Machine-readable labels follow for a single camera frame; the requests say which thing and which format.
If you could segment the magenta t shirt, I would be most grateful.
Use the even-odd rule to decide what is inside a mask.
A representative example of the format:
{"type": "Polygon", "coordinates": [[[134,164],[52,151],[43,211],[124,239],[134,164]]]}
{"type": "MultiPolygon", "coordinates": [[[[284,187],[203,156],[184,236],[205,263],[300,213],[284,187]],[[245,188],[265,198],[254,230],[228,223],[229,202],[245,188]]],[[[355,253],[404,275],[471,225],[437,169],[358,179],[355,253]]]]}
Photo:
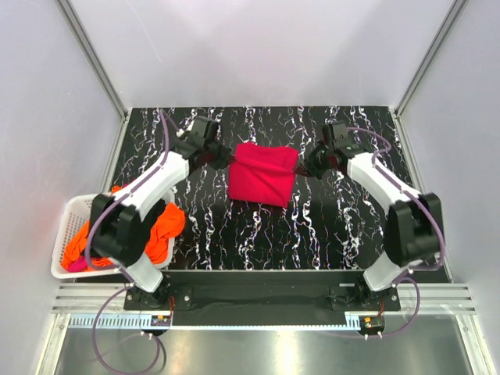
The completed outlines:
{"type": "Polygon", "coordinates": [[[288,146],[239,144],[229,167],[231,200],[285,208],[291,200],[299,152],[288,146]]]}

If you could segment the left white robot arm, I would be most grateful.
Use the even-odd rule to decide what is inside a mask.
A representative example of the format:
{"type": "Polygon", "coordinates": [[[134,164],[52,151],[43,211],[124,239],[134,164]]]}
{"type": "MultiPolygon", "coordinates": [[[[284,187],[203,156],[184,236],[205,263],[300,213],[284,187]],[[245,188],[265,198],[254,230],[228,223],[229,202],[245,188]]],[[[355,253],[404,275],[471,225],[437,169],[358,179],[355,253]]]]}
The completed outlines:
{"type": "Polygon", "coordinates": [[[231,149],[218,140],[219,122],[196,116],[187,129],[179,130],[163,110],[159,118],[164,151],[117,193],[94,197],[84,250],[88,267],[95,267],[93,253],[109,259],[109,268],[119,270],[140,288],[141,300],[151,309],[161,309],[169,298],[169,291],[161,285],[162,272],[145,253],[151,229],[166,207],[166,194],[197,169],[208,165],[220,170],[234,160],[231,149]]]}

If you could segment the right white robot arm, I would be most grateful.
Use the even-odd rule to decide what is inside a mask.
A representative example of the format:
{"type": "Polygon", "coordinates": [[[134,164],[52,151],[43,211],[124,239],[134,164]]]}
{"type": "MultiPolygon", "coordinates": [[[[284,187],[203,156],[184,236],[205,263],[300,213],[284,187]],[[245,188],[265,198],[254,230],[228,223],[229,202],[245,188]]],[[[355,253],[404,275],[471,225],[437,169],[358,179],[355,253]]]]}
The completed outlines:
{"type": "Polygon", "coordinates": [[[304,177],[320,179],[337,170],[360,184],[386,214],[383,251],[344,295],[333,300],[344,306],[373,309],[404,277],[416,270],[438,270],[446,253],[441,200],[424,194],[397,178],[379,162],[391,143],[372,151],[350,135],[343,122],[322,127],[323,138],[295,169],[304,177]]]}

